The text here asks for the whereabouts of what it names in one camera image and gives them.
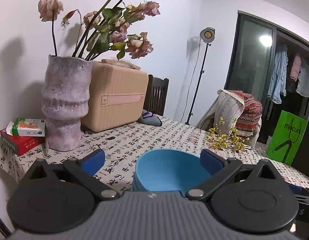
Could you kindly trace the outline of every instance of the tablecloth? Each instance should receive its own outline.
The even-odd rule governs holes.
[[[85,131],[78,148],[70,152],[57,152],[52,149],[46,152],[44,146],[39,145],[30,152],[17,156],[4,145],[0,145],[0,168],[19,182],[37,158],[43,158],[48,163],[62,163],[68,158],[82,159],[96,149],[103,149],[106,161],[94,177],[118,192],[130,190],[135,163],[142,153],[157,148],[171,148],[200,156],[202,149],[210,147],[205,141],[205,131],[165,117],[160,116],[160,119],[161,127],[134,122],[99,133]],[[256,164],[260,159],[268,159],[264,152],[251,147],[247,152],[234,153],[230,150],[214,152],[225,159],[236,157],[246,164]],[[276,161],[272,163],[286,182],[309,188],[307,176],[286,164]]]

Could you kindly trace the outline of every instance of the glass panel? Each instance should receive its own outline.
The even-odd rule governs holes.
[[[262,101],[270,65],[272,29],[243,19],[228,89],[242,90]]]

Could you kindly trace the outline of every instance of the silver round button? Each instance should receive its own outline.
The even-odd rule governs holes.
[[[106,189],[104,191],[101,192],[101,196],[105,197],[105,198],[113,198],[115,197],[117,194],[116,191],[114,191],[113,189]]]
[[[188,193],[191,197],[202,197],[204,195],[204,191],[198,188],[191,189]]]

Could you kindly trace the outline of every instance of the white logo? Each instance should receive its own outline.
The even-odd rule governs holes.
[[[151,195],[148,195],[148,197],[150,197],[150,198],[156,198],[156,197],[157,197],[157,194],[152,193]]]

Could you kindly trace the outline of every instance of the tripod pole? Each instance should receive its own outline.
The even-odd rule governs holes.
[[[199,80],[198,80],[198,84],[197,84],[197,89],[195,90],[195,94],[194,94],[192,106],[191,106],[190,113],[189,113],[189,116],[188,116],[188,120],[187,120],[187,122],[185,123],[185,124],[187,124],[187,125],[189,125],[190,117],[191,117],[191,115],[192,115],[192,110],[193,110],[195,98],[197,97],[197,93],[198,93],[198,89],[199,89],[199,85],[200,85],[200,81],[201,81],[201,76],[202,76],[202,74],[204,73],[203,67],[204,67],[204,62],[205,62],[205,60],[206,60],[207,51],[208,51],[208,47],[209,47],[209,46],[211,46],[211,44],[207,43],[206,52],[204,53],[203,62],[202,62],[202,67],[201,67],[201,72],[200,72],[200,76],[199,76]]]

